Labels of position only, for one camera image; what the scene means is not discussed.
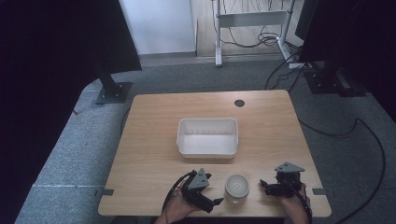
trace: jar lid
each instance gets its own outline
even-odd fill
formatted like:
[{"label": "jar lid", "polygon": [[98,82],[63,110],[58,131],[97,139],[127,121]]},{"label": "jar lid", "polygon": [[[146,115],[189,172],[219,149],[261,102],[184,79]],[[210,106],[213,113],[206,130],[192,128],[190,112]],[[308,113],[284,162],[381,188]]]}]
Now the jar lid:
[{"label": "jar lid", "polygon": [[248,195],[248,181],[241,175],[232,175],[225,184],[226,191],[235,198],[243,198]]}]

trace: white plastic container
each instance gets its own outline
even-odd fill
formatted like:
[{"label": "white plastic container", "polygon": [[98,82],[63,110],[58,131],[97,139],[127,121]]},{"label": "white plastic container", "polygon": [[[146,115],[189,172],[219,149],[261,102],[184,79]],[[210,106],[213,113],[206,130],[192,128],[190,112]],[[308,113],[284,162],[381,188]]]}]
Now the white plastic container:
[{"label": "white plastic container", "polygon": [[177,146],[185,158],[231,159],[238,148],[236,119],[182,119]]}]

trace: wooden table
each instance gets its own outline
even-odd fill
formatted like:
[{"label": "wooden table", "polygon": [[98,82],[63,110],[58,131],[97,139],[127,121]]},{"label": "wooden table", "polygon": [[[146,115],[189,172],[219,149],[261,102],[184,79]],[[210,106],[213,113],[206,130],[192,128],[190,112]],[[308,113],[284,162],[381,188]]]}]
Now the wooden table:
[{"label": "wooden table", "polygon": [[[245,105],[238,107],[236,100]],[[230,160],[185,159],[177,147],[177,129],[184,118],[234,118],[239,145]],[[305,168],[314,217],[327,217],[331,208],[286,91],[228,91],[138,95],[120,140],[106,183],[113,195],[103,195],[99,213],[104,216],[158,216],[172,185],[184,174],[204,168],[212,174],[203,191],[209,199],[224,196],[227,177],[241,174],[250,184],[244,203],[226,200],[213,211],[193,217],[284,217],[277,199],[265,195],[260,179],[275,184],[275,167],[288,161]]]}]

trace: person's right hand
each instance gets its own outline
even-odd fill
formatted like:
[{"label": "person's right hand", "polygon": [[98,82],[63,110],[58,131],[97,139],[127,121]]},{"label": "person's right hand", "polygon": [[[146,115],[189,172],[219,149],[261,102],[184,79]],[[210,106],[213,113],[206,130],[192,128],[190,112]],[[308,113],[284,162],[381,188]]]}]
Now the person's right hand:
[{"label": "person's right hand", "polygon": [[[306,184],[303,183],[303,187],[300,189],[299,193],[303,198],[305,198],[305,188]],[[304,206],[297,196],[287,197],[277,197],[282,204],[283,209],[285,209],[286,215],[291,219],[294,224],[306,224],[308,223],[308,216],[306,215]],[[309,204],[310,199],[306,197],[306,202]]]}]

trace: black curtain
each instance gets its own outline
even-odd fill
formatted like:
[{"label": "black curtain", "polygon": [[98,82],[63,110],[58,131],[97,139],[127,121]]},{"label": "black curtain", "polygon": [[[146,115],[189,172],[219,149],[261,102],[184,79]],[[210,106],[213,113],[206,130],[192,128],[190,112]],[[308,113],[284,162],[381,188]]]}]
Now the black curtain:
[{"label": "black curtain", "polygon": [[119,1],[0,1],[0,222],[13,223],[84,87],[140,70]]}]

